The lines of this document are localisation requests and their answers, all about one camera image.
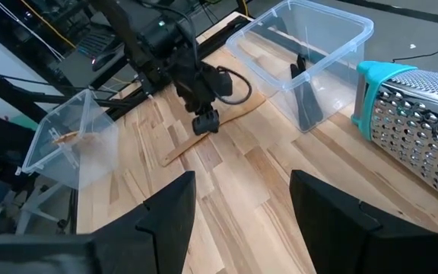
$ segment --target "teal grater handle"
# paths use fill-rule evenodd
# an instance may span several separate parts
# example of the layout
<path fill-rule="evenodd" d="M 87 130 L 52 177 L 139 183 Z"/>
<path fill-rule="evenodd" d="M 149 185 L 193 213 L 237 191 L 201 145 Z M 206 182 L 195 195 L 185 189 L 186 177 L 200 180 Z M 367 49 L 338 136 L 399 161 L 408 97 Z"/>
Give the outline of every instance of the teal grater handle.
<path fill-rule="evenodd" d="M 352 116 L 351 120 L 366 140 L 371 141 L 371 113 L 381 84 L 397 74 L 414 69 L 418 68 L 411 65 L 377 61 L 363 61 L 357 65 L 357 72 L 364 76 L 368 89 L 364 95 L 360 117 Z"/>

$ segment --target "wooden tabletop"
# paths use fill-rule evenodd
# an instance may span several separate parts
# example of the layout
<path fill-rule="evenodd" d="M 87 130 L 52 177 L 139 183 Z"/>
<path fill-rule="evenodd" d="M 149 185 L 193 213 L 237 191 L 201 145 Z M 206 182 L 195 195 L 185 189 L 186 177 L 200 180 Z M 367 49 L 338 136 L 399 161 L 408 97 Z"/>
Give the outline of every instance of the wooden tabletop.
<path fill-rule="evenodd" d="M 205 61 L 248 75 L 225 47 Z M 244 90 L 234 79 L 234 92 Z M 288 192 L 293 169 L 438 232 L 438 192 L 365 141 L 349 119 L 353 110 L 350 105 L 303 134 L 267 101 L 161 167 L 159 160 L 193 134 L 192 116 L 170 86 L 116 121 L 119 167 L 79 192 L 78 233 L 102 227 L 195 170 L 195 223 L 184 273 L 313 273 Z"/>

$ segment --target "metal grater surface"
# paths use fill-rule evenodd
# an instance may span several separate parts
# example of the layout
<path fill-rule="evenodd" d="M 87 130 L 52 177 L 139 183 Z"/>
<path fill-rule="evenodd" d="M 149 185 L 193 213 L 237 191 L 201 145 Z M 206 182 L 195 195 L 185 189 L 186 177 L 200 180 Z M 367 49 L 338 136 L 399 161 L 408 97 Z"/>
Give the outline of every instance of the metal grater surface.
<path fill-rule="evenodd" d="M 371 137 L 438 190 L 438 73 L 409 71 L 383 83 Z"/>

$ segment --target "transparent plastic container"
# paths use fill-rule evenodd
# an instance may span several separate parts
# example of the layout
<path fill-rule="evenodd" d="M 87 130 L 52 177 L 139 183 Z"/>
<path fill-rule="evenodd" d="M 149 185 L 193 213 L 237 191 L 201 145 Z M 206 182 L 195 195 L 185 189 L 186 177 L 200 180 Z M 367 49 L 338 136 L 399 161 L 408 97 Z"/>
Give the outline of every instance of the transparent plastic container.
<path fill-rule="evenodd" d="M 117 125 L 84 90 L 42 119 L 21 169 L 81 189 L 117 167 L 118 137 Z"/>
<path fill-rule="evenodd" d="M 306 132 L 354 100 L 356 66 L 372 34 L 367 18 L 287 0 L 231 36 L 227 48 L 250 68 L 251 82 Z"/>

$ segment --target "yellow cable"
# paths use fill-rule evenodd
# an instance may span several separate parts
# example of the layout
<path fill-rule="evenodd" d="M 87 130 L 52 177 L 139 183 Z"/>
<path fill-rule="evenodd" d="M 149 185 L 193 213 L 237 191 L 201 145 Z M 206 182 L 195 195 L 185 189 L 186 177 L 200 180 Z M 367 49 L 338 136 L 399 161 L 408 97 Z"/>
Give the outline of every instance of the yellow cable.
<path fill-rule="evenodd" d="M 35 11 L 33 8 L 31 8 L 31 6 L 28 4 L 28 3 L 26 3 L 24 0 L 20 0 L 22 3 L 23 3 L 23 5 L 26 5 L 27 6 L 27 8 L 29 8 L 43 23 L 45 23 L 47 26 L 49 26 L 49 28 L 50 29 L 52 29 L 53 30 L 53 32 L 54 33 L 56 33 L 60 38 L 62 38 L 68 45 L 70 45 L 72 48 L 76 48 L 76 46 L 71 42 L 71 41 L 69 41 L 69 40 L 67 40 L 67 38 L 65 38 L 65 37 L 63 37 L 60 33 L 59 33 L 59 31 L 58 30 L 56 30 L 49 22 L 47 22 L 46 20 L 45 20 L 45 18 L 43 18 L 40 14 L 38 14 L 38 12 L 37 11 Z M 118 78 L 114 78 L 114 77 L 112 77 L 111 79 L 114 79 L 115 81 L 118 81 L 118 82 L 120 82 L 120 83 L 122 83 L 122 84 L 131 84 L 131 82 L 127 82 L 127 81 L 123 81 L 123 80 L 119 80 Z"/>
<path fill-rule="evenodd" d="M 246 0 L 243 0 L 243 5 L 244 5 L 244 11 L 246 12 L 244 15 L 249 16 L 248 5 L 246 4 Z"/>

